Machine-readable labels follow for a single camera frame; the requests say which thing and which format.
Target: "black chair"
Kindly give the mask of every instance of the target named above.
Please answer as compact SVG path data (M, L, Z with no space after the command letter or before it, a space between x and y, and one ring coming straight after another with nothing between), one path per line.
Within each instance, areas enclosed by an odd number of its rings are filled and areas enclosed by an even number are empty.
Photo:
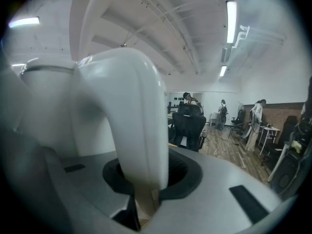
M283 127L282 134L277 143L269 143L266 146L266 151L268 152L267 156L263 157L261 165L264 163L270 163L273 167L281 155L281 151L277 149L283 149L285 142L289 141L292 132L294 131L295 126L298 124L297 116L288 116Z
M231 126L231 130L229 133L229 137L232 135L233 131L239 132L239 135L242 135L243 132L243 126L244 126L244 119L245 119L246 111L244 109L241 109L238 111L237 118L235 119L233 117L233 120L231 122L234 124Z
M237 114L237 118L235 119L234 117L232 118L233 120L231 120L231 122L234 124L234 125L238 125L238 124L241 124L244 122L244 119L245 119L245 114L246 114L246 111L244 109L241 109L238 111L238 114Z
M178 147L198 152L200 148L200 134L205 126L206 118L200 115L197 105L180 104L178 112L172 113L175 133L170 143ZM183 137L187 138L186 146L181 145Z

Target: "fluorescent light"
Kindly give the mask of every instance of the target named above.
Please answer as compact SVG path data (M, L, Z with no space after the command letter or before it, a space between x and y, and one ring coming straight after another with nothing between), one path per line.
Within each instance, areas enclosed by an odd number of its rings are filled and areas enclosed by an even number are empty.
M224 76L226 68L227 68L227 66L222 66L222 69L221 69L221 72L220 72L220 76Z
M24 66L25 65L25 63L20 63L20 64L12 64L11 66L12 67L18 67L18 66Z
M236 28L236 2L227 1L226 8L228 12L228 37L227 43L233 43Z
M16 21L12 21L9 23L9 27L13 28L16 26L20 26L20 25L26 25L26 24L39 24L39 17L35 17L35 18L24 18L24 19L19 19Z
M32 58L32 59L28 60L27 62L34 61L34 60L37 60L37 59L39 59L39 58L38 57Z

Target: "white wall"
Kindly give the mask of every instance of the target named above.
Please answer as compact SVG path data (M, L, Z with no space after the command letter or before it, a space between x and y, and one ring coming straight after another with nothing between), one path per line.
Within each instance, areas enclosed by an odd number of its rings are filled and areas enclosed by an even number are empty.
M289 19L284 23L287 36L278 51L268 53L266 61L253 66L242 78L242 103L259 99L267 103L304 102L308 97L312 63L300 30Z
M171 106L173 107L174 104L177 105L180 103L181 100L179 98L183 98L184 92L179 92L179 93L168 93L168 99L167 99L167 105L169 105L169 102L171 102Z
M226 93L226 92L204 92L202 106L204 108L204 115L209 120L211 113L218 112L221 100L225 100L228 109L226 125L232 125L232 117L237 117L237 110L239 102L241 101L240 93Z
M162 76L162 78L167 87L168 99L171 99L171 95L173 98L180 97L175 96L180 93L175 94L174 91L202 93L201 104L207 121L211 113L218 111L221 100L224 99L229 113L226 125L232 125L232 117L236 118L239 102L241 102L240 79L220 79L219 74L220 69L215 69L202 75L176 72L170 76Z

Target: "wooden floor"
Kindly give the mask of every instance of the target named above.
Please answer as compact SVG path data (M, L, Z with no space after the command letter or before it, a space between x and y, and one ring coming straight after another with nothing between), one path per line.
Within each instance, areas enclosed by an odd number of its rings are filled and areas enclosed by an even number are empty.
M260 165L263 154L259 156L260 149L257 145L254 152L247 152L245 150L247 142L241 140L236 133L228 138L230 127L224 127L219 131L213 126L205 125L204 129L208 132L208 139L199 150L200 153L227 160L268 185L267 178L271 171L265 165Z

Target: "person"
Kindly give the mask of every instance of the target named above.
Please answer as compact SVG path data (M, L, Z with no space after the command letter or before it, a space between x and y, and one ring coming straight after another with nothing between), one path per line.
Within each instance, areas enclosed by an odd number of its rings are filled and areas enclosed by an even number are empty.
M226 122L226 114L228 113L228 109L226 107L225 100L221 101L221 104L219 106L218 112L220 113L219 122L218 122L218 124L216 126L214 126L214 128L222 130L223 127L224 127L224 124Z
M188 92L185 92L183 94L183 98L187 101L188 104L199 106L199 108L200 108L200 115L204 116L204 109L203 109L203 107L201 106L200 102L197 99L193 98L191 96L191 94L188 93Z
M262 109L265 107L267 104L267 101L265 99L259 100L256 102L254 107L250 110L250 112L253 114L253 120L252 120L252 131L250 133L247 145L246 145L246 150L253 152L254 147L255 147L255 142L258 139L258 134L260 131L260 123L262 120Z

